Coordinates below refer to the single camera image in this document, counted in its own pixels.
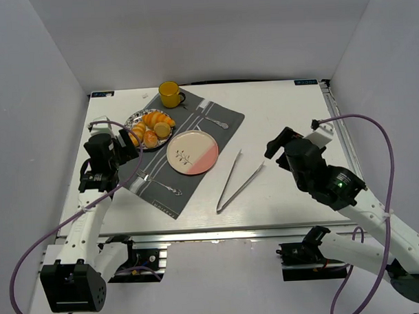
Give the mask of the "metal tongs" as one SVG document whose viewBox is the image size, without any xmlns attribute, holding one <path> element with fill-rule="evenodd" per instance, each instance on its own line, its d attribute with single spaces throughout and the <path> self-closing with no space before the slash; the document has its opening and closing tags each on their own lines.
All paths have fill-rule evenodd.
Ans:
<svg viewBox="0 0 419 314">
<path fill-rule="evenodd" d="M 246 160 L 243 151 L 240 149 L 229 167 L 227 178 L 222 186 L 222 191 L 217 200 L 215 212 L 220 215 L 232 204 L 235 199 L 253 182 L 262 172 L 265 162 L 258 163 Z"/>
</svg>

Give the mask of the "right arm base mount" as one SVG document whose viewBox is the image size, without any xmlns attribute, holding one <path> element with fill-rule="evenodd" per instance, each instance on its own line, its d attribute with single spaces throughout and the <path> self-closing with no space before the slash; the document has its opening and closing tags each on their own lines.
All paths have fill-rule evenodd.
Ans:
<svg viewBox="0 0 419 314">
<path fill-rule="evenodd" d="M 328 228 L 316 226 L 302 241 L 279 245 L 276 254 L 281 259 L 285 282 L 340 280 L 347 276 L 346 263 L 324 257 L 319 249 L 327 233 L 330 233 Z"/>
</svg>

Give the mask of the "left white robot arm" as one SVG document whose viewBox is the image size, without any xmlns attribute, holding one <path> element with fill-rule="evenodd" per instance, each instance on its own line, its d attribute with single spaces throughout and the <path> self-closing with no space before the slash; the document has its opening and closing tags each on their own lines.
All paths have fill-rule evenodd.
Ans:
<svg viewBox="0 0 419 314">
<path fill-rule="evenodd" d="M 40 272 L 41 284 L 54 313 L 102 310 L 108 281 L 129 259 L 123 242 L 98 245 L 105 214 L 119 187 L 121 165 L 141 154 L 137 136 L 122 128 L 116 137 L 108 128 L 92 133 L 84 144 L 88 159 L 80 169 L 77 212 L 53 264 Z"/>
</svg>

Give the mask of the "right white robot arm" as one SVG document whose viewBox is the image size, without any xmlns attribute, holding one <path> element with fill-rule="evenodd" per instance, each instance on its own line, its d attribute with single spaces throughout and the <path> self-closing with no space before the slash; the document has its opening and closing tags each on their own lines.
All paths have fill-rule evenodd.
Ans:
<svg viewBox="0 0 419 314">
<path fill-rule="evenodd" d="M 399 294 L 419 304 L 419 233 L 383 204 L 365 182 L 352 171 L 327 164 L 323 152 L 333 140 L 331 125 L 317 127 L 307 136 L 285 127 L 266 146 L 264 156 L 276 160 L 289 171 L 297 188 L 331 210 L 349 218 L 381 244 L 389 245 L 389 256 L 377 247 L 341 238 L 326 227 L 313 227 L 293 249 L 281 251 L 286 265 L 315 264 L 326 259 L 353 264 L 371 273 L 379 273 L 386 260 L 385 280 Z"/>
</svg>

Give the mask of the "striped croissant bread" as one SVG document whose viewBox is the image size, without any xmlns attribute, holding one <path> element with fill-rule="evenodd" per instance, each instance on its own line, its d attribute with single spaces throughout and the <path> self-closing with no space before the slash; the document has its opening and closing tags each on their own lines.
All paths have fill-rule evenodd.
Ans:
<svg viewBox="0 0 419 314">
<path fill-rule="evenodd" d="M 129 137 L 132 141 L 132 143 L 138 147 L 139 146 L 139 141 L 144 140 L 144 133 L 146 132 L 146 124 L 143 121 L 139 121 L 138 123 L 136 123 L 136 125 L 131 129 L 132 132 L 136 135 L 133 136 L 133 134 L 129 133 Z"/>
</svg>

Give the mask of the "sesame bun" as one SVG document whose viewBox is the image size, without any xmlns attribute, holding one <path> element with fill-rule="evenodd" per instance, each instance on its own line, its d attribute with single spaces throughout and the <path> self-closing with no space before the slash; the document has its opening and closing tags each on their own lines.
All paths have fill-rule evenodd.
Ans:
<svg viewBox="0 0 419 314">
<path fill-rule="evenodd" d="M 144 133 L 144 145 L 147 149 L 153 149 L 157 147 L 158 137 L 152 130 L 147 130 Z"/>
</svg>

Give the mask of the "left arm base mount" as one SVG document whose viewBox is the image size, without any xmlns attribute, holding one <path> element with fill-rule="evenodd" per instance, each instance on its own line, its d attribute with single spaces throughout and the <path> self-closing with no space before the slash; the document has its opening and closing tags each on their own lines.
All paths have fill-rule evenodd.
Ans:
<svg viewBox="0 0 419 314">
<path fill-rule="evenodd" d="M 129 235 L 110 236 L 103 243 L 98 244 L 98 252 L 102 253 L 103 249 L 111 243 L 121 243 L 127 250 L 127 260 L 124 261 L 112 276 L 109 283 L 143 283 L 143 282 L 159 282 L 157 277 L 150 270 L 139 270 L 138 267 L 144 266 L 151 269 L 161 279 L 164 267 L 160 265 L 160 250 L 156 247 L 137 247 L 136 242 Z"/>
</svg>

